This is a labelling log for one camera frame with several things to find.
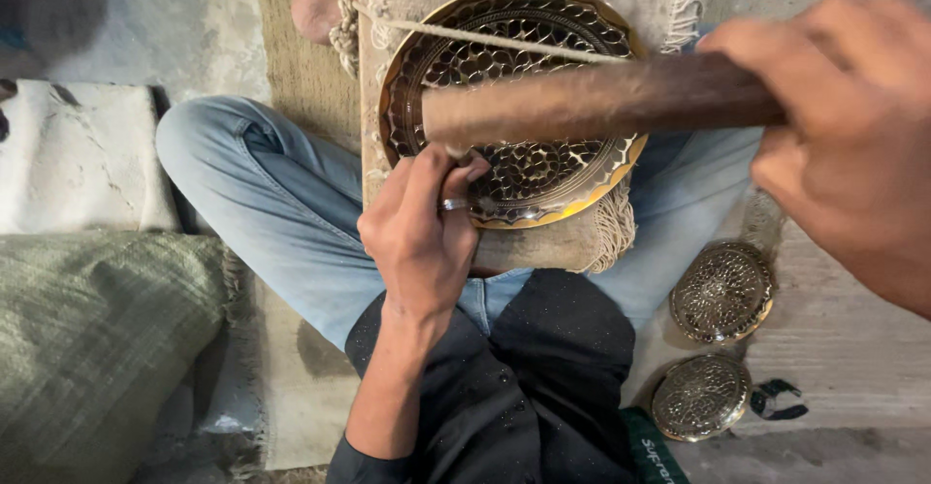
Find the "silver ring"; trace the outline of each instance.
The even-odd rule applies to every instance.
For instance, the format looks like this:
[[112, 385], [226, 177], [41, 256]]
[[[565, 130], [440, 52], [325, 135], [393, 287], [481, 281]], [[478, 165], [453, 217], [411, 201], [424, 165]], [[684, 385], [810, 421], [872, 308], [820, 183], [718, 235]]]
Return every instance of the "silver ring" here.
[[453, 209], [465, 209], [468, 207], [466, 199], [445, 199], [436, 206], [438, 211], [452, 211]]

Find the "wrist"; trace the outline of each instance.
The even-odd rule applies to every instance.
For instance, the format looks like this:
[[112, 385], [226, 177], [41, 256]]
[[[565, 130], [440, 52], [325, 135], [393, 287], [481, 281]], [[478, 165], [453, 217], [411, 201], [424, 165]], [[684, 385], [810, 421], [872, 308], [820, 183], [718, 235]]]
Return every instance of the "wrist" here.
[[451, 311], [418, 311], [400, 305], [390, 295], [382, 306], [379, 342], [412, 362], [425, 361], [427, 354], [446, 332]]

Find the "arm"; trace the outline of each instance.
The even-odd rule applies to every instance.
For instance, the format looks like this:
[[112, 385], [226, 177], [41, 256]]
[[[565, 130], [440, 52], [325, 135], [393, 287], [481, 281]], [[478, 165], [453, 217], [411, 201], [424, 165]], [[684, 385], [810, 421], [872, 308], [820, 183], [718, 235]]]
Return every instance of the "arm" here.
[[788, 112], [753, 180], [867, 288], [931, 318], [931, 22], [906, 0], [823, 0], [704, 38]]
[[436, 205], [440, 198], [463, 198], [489, 165], [473, 158], [454, 167], [440, 145], [402, 159], [358, 219], [387, 294], [345, 438], [356, 451], [383, 461], [413, 453], [426, 356], [449, 326], [478, 241], [465, 209], [437, 214]]
[[382, 327], [346, 423], [346, 440], [377, 459], [413, 453], [420, 380], [434, 330], [399, 317], [385, 300]]

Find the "hand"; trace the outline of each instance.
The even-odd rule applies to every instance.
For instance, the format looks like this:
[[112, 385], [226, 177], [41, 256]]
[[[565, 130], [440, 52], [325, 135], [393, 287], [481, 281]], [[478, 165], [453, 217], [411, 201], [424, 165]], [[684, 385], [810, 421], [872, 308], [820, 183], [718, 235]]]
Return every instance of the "hand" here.
[[786, 109], [751, 176], [881, 297], [931, 316], [931, 23], [906, 0], [822, 0], [703, 39]]
[[412, 325], [425, 333], [427, 349], [446, 332], [479, 239], [466, 209], [436, 211], [440, 200], [465, 198], [469, 183], [488, 172], [488, 163], [472, 155], [455, 167], [435, 144], [401, 159], [358, 218], [362, 243], [385, 280], [383, 326], [386, 318]]

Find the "black shirt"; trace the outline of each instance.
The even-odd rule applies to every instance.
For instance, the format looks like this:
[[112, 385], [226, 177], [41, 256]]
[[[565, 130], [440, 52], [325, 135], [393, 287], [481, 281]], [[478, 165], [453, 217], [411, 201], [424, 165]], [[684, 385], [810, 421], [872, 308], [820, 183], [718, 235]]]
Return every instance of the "black shirt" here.
[[[359, 375], [384, 294], [346, 353]], [[618, 406], [634, 330], [578, 274], [537, 270], [485, 338], [458, 309], [430, 353], [414, 454], [382, 461], [341, 441], [327, 482], [635, 482]]]

